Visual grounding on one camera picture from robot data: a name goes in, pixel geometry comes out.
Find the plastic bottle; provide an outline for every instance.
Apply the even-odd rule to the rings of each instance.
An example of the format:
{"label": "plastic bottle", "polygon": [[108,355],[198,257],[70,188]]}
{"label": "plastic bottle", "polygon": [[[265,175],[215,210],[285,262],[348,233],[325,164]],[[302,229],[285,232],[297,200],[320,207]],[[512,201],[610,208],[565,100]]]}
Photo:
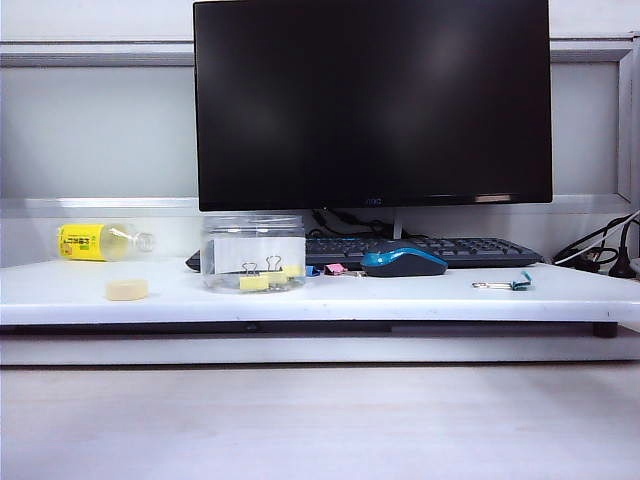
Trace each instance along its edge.
{"label": "plastic bottle", "polygon": [[57,251],[62,258],[115,262],[151,252],[154,237],[127,223],[65,224],[58,228]]}

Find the desk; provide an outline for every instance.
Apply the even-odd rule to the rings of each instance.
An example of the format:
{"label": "desk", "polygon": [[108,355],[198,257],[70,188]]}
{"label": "desk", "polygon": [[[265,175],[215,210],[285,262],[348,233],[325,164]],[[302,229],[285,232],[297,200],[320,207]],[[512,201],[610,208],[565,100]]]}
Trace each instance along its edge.
{"label": "desk", "polygon": [[12,480],[637,480],[640,364],[3,370]]}
{"label": "desk", "polygon": [[[639,320],[640,284],[544,264],[527,270],[534,284],[522,292],[471,286],[475,281],[517,279],[520,269],[472,269],[448,270],[438,277],[321,276],[290,292],[241,295],[206,289],[182,259],[53,261],[7,268],[2,271],[0,307],[2,361],[33,365],[640,358],[635,333],[625,330],[603,341],[585,329],[591,322]],[[106,282],[132,277],[149,281],[148,298],[104,298]],[[386,325],[381,331],[368,328],[381,322]],[[547,323],[557,327],[543,330]],[[294,325],[297,329],[287,330]],[[310,331],[301,325],[318,328]],[[344,325],[350,329],[340,329]],[[38,335],[42,330],[34,330],[48,326],[67,335]],[[322,330],[323,326],[331,328]],[[15,335],[15,329],[31,335]]]}

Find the blue mouse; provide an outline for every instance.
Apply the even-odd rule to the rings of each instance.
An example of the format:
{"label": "blue mouse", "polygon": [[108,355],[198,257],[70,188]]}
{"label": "blue mouse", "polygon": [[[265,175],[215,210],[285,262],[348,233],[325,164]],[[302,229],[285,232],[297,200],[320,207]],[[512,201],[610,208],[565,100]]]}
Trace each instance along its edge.
{"label": "blue mouse", "polygon": [[406,240],[384,240],[370,247],[360,261],[371,277],[442,275],[448,265],[426,248]]}

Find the keyboard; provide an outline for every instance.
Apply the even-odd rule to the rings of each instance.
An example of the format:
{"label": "keyboard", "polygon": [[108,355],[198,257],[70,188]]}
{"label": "keyboard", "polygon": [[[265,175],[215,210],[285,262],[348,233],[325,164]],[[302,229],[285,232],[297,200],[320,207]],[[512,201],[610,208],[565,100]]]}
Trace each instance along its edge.
{"label": "keyboard", "polygon": [[[533,250],[500,238],[411,238],[449,264],[449,268],[524,267],[542,262]],[[316,267],[340,263],[350,270],[360,269],[368,248],[380,239],[359,237],[307,238],[306,263]]]}

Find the black monitor screen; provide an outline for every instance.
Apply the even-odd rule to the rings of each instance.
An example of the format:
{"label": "black monitor screen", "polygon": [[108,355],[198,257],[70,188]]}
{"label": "black monitor screen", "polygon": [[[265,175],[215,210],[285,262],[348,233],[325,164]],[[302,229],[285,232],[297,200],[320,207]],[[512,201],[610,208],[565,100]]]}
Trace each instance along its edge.
{"label": "black monitor screen", "polygon": [[194,5],[200,209],[551,200],[543,0]]}

